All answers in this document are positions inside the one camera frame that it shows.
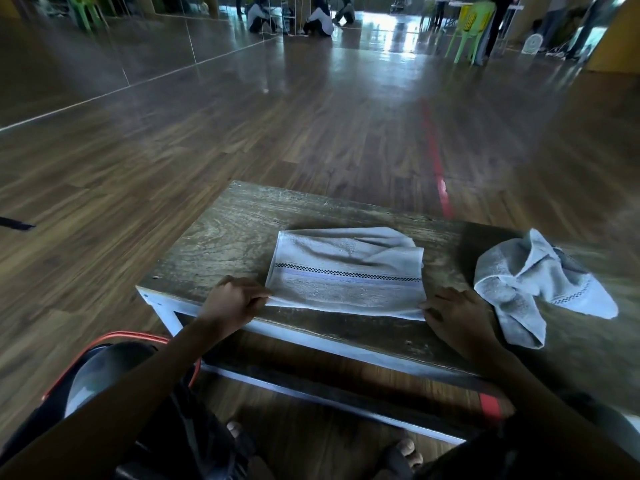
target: green plastic chair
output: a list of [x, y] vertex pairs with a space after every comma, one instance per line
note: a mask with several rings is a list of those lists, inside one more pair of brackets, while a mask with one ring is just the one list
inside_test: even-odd
[[89, 23], [89, 19], [86, 17], [86, 12], [84, 11], [85, 7], [89, 10], [89, 14], [91, 14], [91, 18], [95, 26], [102, 26], [100, 16], [98, 16], [98, 11], [96, 10], [95, 0], [69, 0], [69, 4], [71, 5], [71, 8], [74, 8], [78, 15], [80, 15], [80, 19], [82, 19], [82, 23], [87, 32], [91, 31], [91, 24]]
[[467, 39], [469, 37], [475, 38], [474, 55], [471, 58], [471, 60], [475, 60], [478, 51], [478, 45], [480, 44], [480, 39], [482, 39], [482, 34], [487, 28], [487, 25], [489, 25], [489, 20], [491, 20], [494, 11], [495, 3], [493, 2], [476, 2], [471, 5], [468, 9], [465, 19], [458, 21], [456, 31], [453, 33], [453, 37], [451, 38], [451, 42], [449, 43], [449, 48], [447, 49], [447, 53], [444, 56], [446, 57], [449, 55], [451, 46], [453, 45], [453, 40], [456, 39], [456, 35], [460, 35], [462, 37], [462, 40], [460, 40], [460, 47], [458, 48], [458, 53], [456, 54], [456, 58], [453, 63], [457, 64], [460, 60], [460, 55], [462, 55], [462, 51], [464, 50], [465, 44], [467, 43]]

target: crumpled towel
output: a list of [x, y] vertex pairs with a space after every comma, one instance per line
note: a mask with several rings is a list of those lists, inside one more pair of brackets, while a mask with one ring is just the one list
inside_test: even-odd
[[547, 323], [534, 296], [574, 312], [611, 319], [618, 306], [599, 281], [535, 229], [478, 258], [474, 288], [495, 307], [508, 343], [539, 349]]
[[280, 231], [267, 306], [424, 320], [422, 250], [388, 227]]

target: forearm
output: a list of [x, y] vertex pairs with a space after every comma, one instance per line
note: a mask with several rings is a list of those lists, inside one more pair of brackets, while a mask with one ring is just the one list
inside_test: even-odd
[[220, 327], [195, 321], [20, 452], [0, 478], [101, 478], [110, 475], [188, 368], [224, 338]]
[[572, 469], [586, 477], [640, 478], [640, 465], [567, 406], [501, 347], [478, 351], [473, 362], [505, 392], [533, 432]]

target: white line on floor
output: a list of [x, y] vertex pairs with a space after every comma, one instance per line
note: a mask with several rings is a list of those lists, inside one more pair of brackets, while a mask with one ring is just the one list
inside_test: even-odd
[[269, 40], [274, 40], [274, 39], [276, 39], [276, 37], [270, 38], [270, 39], [267, 39], [267, 40], [260, 40], [260, 42], [252, 43], [251, 45], [247, 45], [246, 47], [236, 48], [235, 50], [232, 50], [231, 52], [227, 52], [226, 54], [216, 55], [215, 57], [210, 57], [210, 58], [205, 59], [203, 61], [196, 62], [195, 64], [190, 64], [190, 65], [185, 66], [185, 67], [180, 67], [180, 69], [172, 70], [171, 72], [167, 72], [165, 74], [156, 75], [155, 77], [152, 77], [150, 79], [145, 79], [145, 80], [141, 80], [139, 82], [135, 82], [135, 83], [133, 83], [133, 84], [131, 84], [129, 86], [125, 86], [123, 88], [116, 89], [116, 90], [108, 92], [106, 94], [101, 94], [99, 96], [95, 96], [95, 97], [86, 99], [84, 101], [80, 101], [80, 102], [77, 102], [75, 104], [71, 104], [69, 106], [61, 107], [60, 109], [56, 109], [54, 111], [50, 111], [50, 112], [46, 112], [44, 114], [40, 114], [39, 116], [34, 116], [33, 118], [29, 118], [28, 120], [22, 120], [22, 121], [18, 121], [17, 123], [13, 123], [13, 124], [11, 124], [9, 126], [3, 126], [2, 128], [0, 128], [0, 132], [8, 130], [8, 129], [11, 129], [11, 128], [15, 128], [16, 126], [20, 126], [20, 125], [24, 125], [24, 124], [30, 123], [32, 121], [41, 120], [41, 119], [46, 118], [48, 116], [52, 116], [53, 114], [57, 114], [59, 112], [66, 111], [66, 110], [71, 109], [71, 108], [76, 107], [76, 106], [80, 106], [81, 104], [85, 104], [85, 103], [88, 103], [88, 102], [91, 102], [91, 101], [95, 101], [96, 99], [100, 99], [100, 98], [103, 98], [103, 97], [106, 97], [106, 96], [110, 96], [112, 94], [119, 93], [120, 91], [124, 91], [125, 89], [133, 88], [135, 86], [139, 86], [140, 84], [144, 84], [146, 82], [151, 82], [152, 80], [160, 79], [160, 78], [165, 77], [167, 75], [175, 74], [176, 72], [180, 72], [181, 70], [185, 70], [185, 69], [188, 69], [190, 67], [196, 67], [197, 65], [204, 64], [205, 62], [212, 61], [213, 59], [219, 59], [220, 57], [224, 57], [225, 55], [233, 54], [235, 52], [240, 52], [241, 50], [244, 50], [245, 48], [254, 47], [256, 45], [260, 45], [261, 43], [265, 43], [265, 42], [268, 42]]

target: towel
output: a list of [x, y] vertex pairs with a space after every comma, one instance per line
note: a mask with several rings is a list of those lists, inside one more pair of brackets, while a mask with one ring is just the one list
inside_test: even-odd
[[611, 319], [618, 306], [599, 281], [535, 229], [478, 258], [474, 288], [495, 307], [508, 343], [539, 349], [547, 323], [534, 296], [574, 312]]
[[388, 227], [280, 231], [267, 306], [424, 320], [422, 250]]

